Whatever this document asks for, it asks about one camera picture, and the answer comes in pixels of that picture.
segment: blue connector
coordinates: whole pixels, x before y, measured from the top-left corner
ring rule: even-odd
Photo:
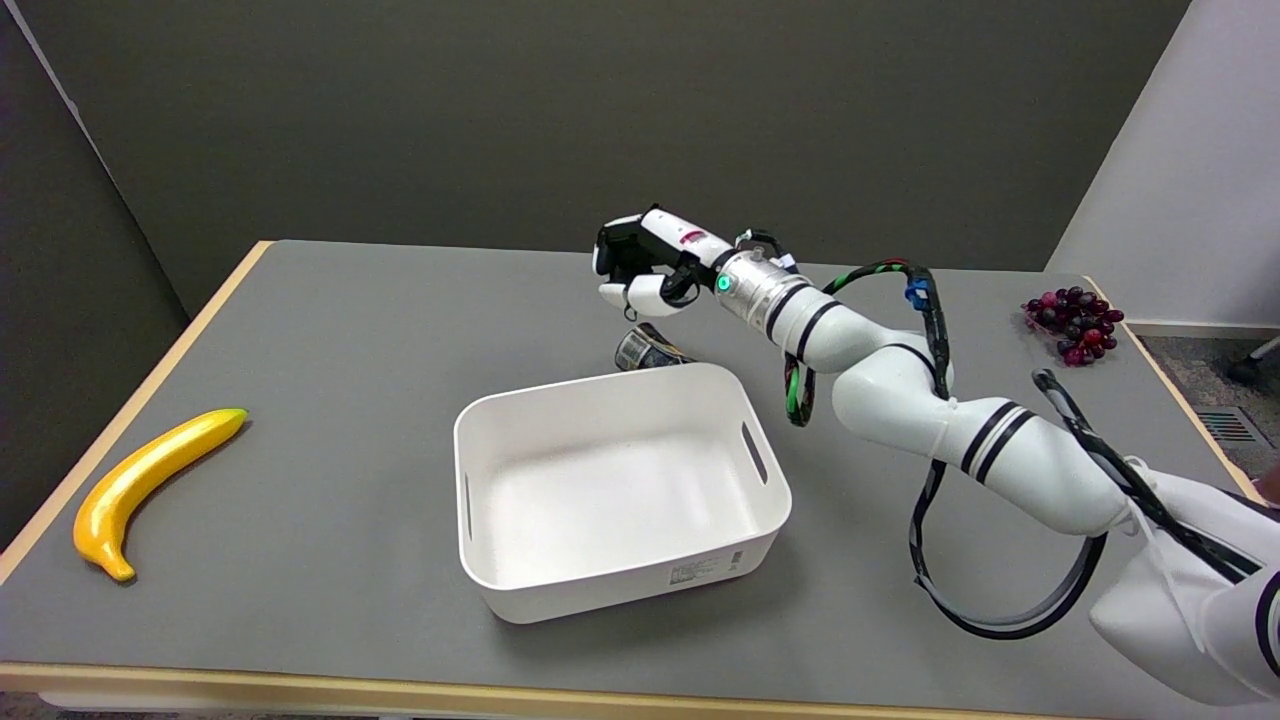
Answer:
[[[911,307],[915,307],[916,313],[924,313],[929,309],[929,288],[923,278],[906,281],[906,291],[902,295],[911,302]]]

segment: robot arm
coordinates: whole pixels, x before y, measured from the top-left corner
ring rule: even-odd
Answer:
[[[600,295],[640,315],[680,311],[696,297],[694,284],[712,290],[724,309],[805,365],[841,373],[832,404],[855,434],[960,468],[1055,530],[1097,536],[1128,512],[1124,495],[1061,428],[1006,398],[936,397],[920,336],[884,328],[804,277],[666,210],[605,224],[594,265],[608,277]],[[662,275],[655,265],[676,272]],[[1029,475],[1028,462],[1046,470]]]
[[[840,374],[832,405],[854,434],[959,468],[1053,530],[1102,537],[1133,519],[1148,544],[1094,605],[1098,633],[1201,702],[1280,700],[1280,521],[1262,509],[1143,470],[1157,505],[1165,503],[1160,511],[1167,509],[1152,529],[1133,487],[1108,474],[1079,436],[1006,398],[937,397],[924,338],[881,327],[801,275],[658,206],[605,224],[593,263],[608,278],[600,295],[639,315],[671,315],[710,290],[809,368]],[[1188,529],[1254,571],[1225,577],[1203,552],[1188,550]]]

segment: black cable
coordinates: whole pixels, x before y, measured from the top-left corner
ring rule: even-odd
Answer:
[[[933,377],[933,393],[941,400],[950,400],[951,391],[947,387],[947,369],[951,364],[951,343],[947,336],[946,315],[942,311],[942,301],[938,297],[937,283],[933,279],[933,273],[931,273],[927,268],[914,266],[905,260],[884,260],[882,263],[876,263],[874,265],[859,268],[833,279],[827,283],[823,292],[827,295],[835,295],[856,279],[886,272],[896,272],[906,275],[906,297],[911,302],[911,306],[920,313],[924,320],[924,337],[928,342],[932,363],[920,356],[918,352],[916,356],[922,363],[924,363]],[[797,386],[799,366],[799,361],[795,356],[787,354],[786,378],[788,389],[794,389]],[[795,396],[788,393],[787,415],[794,424],[801,427],[809,421],[812,415],[813,375],[813,370],[805,368],[806,395],[800,398],[799,402],[795,402]],[[920,489],[920,496],[911,511],[908,544],[911,553],[911,564],[915,568],[915,584],[920,585],[920,588],[929,594],[929,600],[933,601],[943,616],[951,620],[951,623],[970,634],[986,639],[1024,639],[1042,633],[1055,625],[1068,612],[1070,612],[1070,610],[1079,601],[1080,596],[1084,593],[1089,580],[1093,578],[1093,573],[1098,566],[1098,560],[1102,557],[1102,551],[1106,548],[1106,533],[1102,533],[1098,537],[1085,538],[1083,541],[1080,544],[1080,552],[1076,555],[1076,560],[1068,570],[1066,575],[1059,585],[1032,610],[1009,618],[978,618],[969,615],[959,610],[955,603],[950,602],[937,589],[933,584],[933,579],[929,577],[928,564],[924,560],[924,518],[928,514],[929,507],[933,505],[933,500],[937,497],[938,489],[941,489],[946,470],[947,464],[941,460],[933,460],[929,464],[929,473],[925,477],[924,487]]]
[[[1066,388],[1057,382],[1052,370],[1039,369],[1032,373],[1032,380],[1044,395],[1059,415],[1062,424],[1075,437],[1075,442],[1089,454],[1089,457],[1116,483],[1121,492],[1133,498],[1134,505],[1151,519],[1160,529],[1169,533],[1179,544],[1185,547],[1192,555],[1212,568],[1222,578],[1231,583],[1239,583],[1244,578],[1257,573],[1261,566],[1253,560],[1240,555],[1235,550],[1221,542],[1180,523],[1160,501],[1151,486],[1134,470],[1133,465],[1125,462],[1120,454],[1111,448],[1089,425],[1079,405],[1066,392]]]

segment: wooden table edge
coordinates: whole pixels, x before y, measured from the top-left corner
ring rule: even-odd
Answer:
[[[138,389],[108,423],[93,445],[70,469],[40,510],[18,533],[9,547],[0,553],[0,585],[35,547],[40,536],[58,518],[90,473],[101,462],[120,434],[129,427],[156,389],[173,372],[182,356],[196,342],[209,323],[236,292],[273,241],[257,242],[236,269],[227,277],[218,292],[200,310],[191,325],[178,337],[173,347],[142,380]],[[1083,275],[1100,297],[1106,297],[1093,278]],[[1178,406],[1208,443],[1210,448],[1235,479],[1245,496],[1262,502],[1253,483],[1235,466],[1213,441],[1192,411],[1187,398],[1156,364],[1142,341],[1120,323],[1130,342],[1156,372]],[[584,691],[554,691],[508,688],[497,685],[457,685],[420,682],[357,680],[308,675],[283,675],[271,673],[241,673],[218,670],[177,670],[148,667],[113,667],[90,665],[56,665],[0,662],[0,685],[5,689],[27,692],[104,692],[154,696],[183,696],[200,692],[202,697],[224,702],[256,703],[271,707],[279,703],[333,703],[388,710],[434,710],[497,715],[538,715],[562,717],[600,717],[630,720],[634,717],[850,717],[867,720],[961,720],[961,719],[1027,719],[1042,715],[1011,715],[966,710],[929,710],[883,707],[869,705],[818,705],[803,702],[772,702],[755,700],[700,698],[680,696],[648,696],[631,693],[602,693]]]
[[[276,673],[202,671],[91,665],[0,662],[0,687],[23,692],[74,692],[191,697],[223,706],[271,708],[291,705],[360,707],[365,711],[460,712],[495,716],[591,717],[600,720],[728,720],[739,717],[842,717],[852,720],[1044,720],[970,710],[872,705],[824,705],[737,698],[657,696],[462,685],[404,680],[358,680]]]
[[[205,328],[209,327],[214,315],[221,310],[227,299],[236,292],[241,281],[243,281],[244,275],[253,269],[253,265],[257,264],[259,259],[270,246],[271,241],[260,241],[248,251],[247,255],[244,255],[244,259],[239,261],[239,265],[232,270],[232,274],[227,277],[223,286],[218,288],[218,292],[209,299],[209,302],[200,310],[191,324],[187,325],[187,329],[178,336],[178,341],[173,343],[173,347],[164,354],[164,357],[161,357],[160,363],[151,369],[151,373],[145,380],[142,380],[138,389],[133,391],[133,395],[131,395],[129,400],[124,402],[120,411],[116,413],[115,416],[111,418],[111,421],[106,424],[106,428],[104,428],[101,434],[97,436],[93,445],[88,446],[84,455],[82,455],[79,461],[72,466],[70,471],[67,473],[67,477],[63,478],[63,482],[54,488],[54,492],[47,500],[45,500],[44,505],[40,506],[40,510],[36,510],[36,514],[32,515],[31,520],[23,525],[22,530],[18,532],[18,537],[15,537],[13,542],[9,543],[9,547],[0,553],[0,585],[9,579],[9,575],[13,574],[18,564],[22,562],[23,557],[26,557],[31,548],[35,547],[40,536],[45,534],[45,530],[47,530],[49,525],[55,518],[58,518],[58,514],[63,511],[63,507],[68,502],[70,502],[76,491],[84,484],[90,473],[97,468],[97,464],[102,461],[102,457],[109,450],[111,450],[115,441],[120,438],[120,434],[123,434],[124,430],[128,429],[129,424],[133,423],[133,419],[138,416],[142,407],[151,400],[151,396],[155,395],[156,389],[160,388],[165,378],[169,377],[169,373],[172,373],[178,365],[182,356],[187,354],[187,350],[189,350],[196,342],[200,333],[205,332]]]
[[[1098,283],[1093,282],[1093,278],[1091,278],[1089,275],[1082,275],[1082,277],[1085,281],[1088,281],[1091,286],[1093,286],[1093,291],[1097,293],[1098,297],[1106,300],[1107,297],[1106,293],[1102,292],[1102,288],[1098,287]],[[1147,360],[1147,364],[1151,365],[1151,369],[1156,372],[1156,377],[1160,378],[1160,382],[1165,383],[1165,388],[1169,389],[1169,393],[1174,396],[1174,401],[1178,402],[1178,406],[1181,407],[1183,413],[1187,414],[1187,418],[1192,421],[1192,425],[1196,427],[1196,430],[1199,432],[1201,437],[1204,438],[1204,442],[1208,445],[1210,450],[1213,451],[1213,455],[1217,455],[1217,460],[1222,464],[1224,468],[1226,468],[1228,474],[1231,475],[1233,480],[1235,480],[1235,484],[1240,488],[1240,492],[1244,495],[1244,497],[1248,497],[1249,500],[1258,502],[1261,505],[1266,505],[1267,501],[1258,492],[1258,488],[1253,487],[1253,480],[1249,479],[1249,475],[1247,475],[1244,470],[1242,470],[1239,466],[1236,466],[1235,462],[1231,462],[1226,457],[1226,454],[1222,452],[1222,446],[1217,445],[1217,441],[1213,439],[1213,436],[1208,434],[1208,428],[1204,427],[1204,423],[1202,423],[1196,411],[1192,410],[1190,404],[1187,402],[1187,398],[1183,396],[1181,391],[1178,389],[1178,386],[1175,386],[1169,379],[1169,375],[1165,374],[1165,370],[1156,364],[1156,359],[1151,356],[1151,352],[1147,350],[1147,346],[1140,340],[1138,340],[1138,336],[1133,332],[1133,329],[1129,328],[1128,323],[1119,323],[1119,325],[1124,328],[1125,334],[1129,336],[1129,342],[1135,348],[1138,348],[1138,352]]]

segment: white wall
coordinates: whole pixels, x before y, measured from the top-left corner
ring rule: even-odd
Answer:
[[[1130,320],[1280,327],[1280,1],[1192,3],[1047,269]]]

